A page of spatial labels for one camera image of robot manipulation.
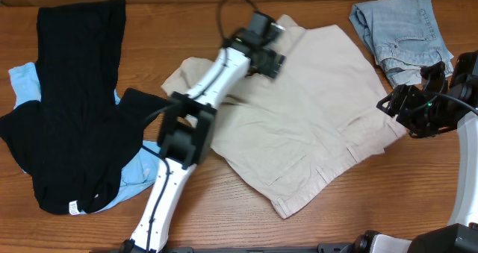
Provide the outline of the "beige khaki shorts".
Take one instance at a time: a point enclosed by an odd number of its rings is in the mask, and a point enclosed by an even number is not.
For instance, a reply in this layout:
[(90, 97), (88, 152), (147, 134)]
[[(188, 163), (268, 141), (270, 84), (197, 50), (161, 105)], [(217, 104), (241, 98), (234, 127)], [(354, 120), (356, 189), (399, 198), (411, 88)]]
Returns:
[(287, 15), (278, 23), (279, 75), (236, 83), (217, 111), (211, 147), (288, 218), (406, 130), (378, 110), (385, 89), (337, 25), (306, 29)]

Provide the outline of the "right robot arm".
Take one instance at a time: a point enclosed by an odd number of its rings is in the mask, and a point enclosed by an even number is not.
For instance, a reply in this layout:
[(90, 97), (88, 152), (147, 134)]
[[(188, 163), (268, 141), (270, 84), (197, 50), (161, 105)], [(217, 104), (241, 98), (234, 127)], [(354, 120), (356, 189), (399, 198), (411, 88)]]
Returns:
[(343, 252), (477, 253), (477, 53), (459, 55), (450, 78), (443, 63), (422, 67), (420, 75), (422, 85), (399, 85), (376, 106), (414, 139), (456, 132), (458, 179), (448, 223), (411, 240), (366, 231)]

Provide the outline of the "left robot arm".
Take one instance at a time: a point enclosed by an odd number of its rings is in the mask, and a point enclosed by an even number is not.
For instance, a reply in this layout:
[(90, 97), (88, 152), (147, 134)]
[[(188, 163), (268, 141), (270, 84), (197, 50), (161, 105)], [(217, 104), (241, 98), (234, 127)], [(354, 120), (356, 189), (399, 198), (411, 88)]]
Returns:
[(285, 57), (269, 45), (283, 31), (275, 19), (255, 11), (247, 27), (223, 39), (217, 59), (196, 85), (186, 93), (172, 93), (166, 107), (148, 116), (164, 117), (158, 173), (143, 215), (121, 252), (164, 252), (184, 186), (210, 150), (218, 107), (248, 74), (278, 75)]

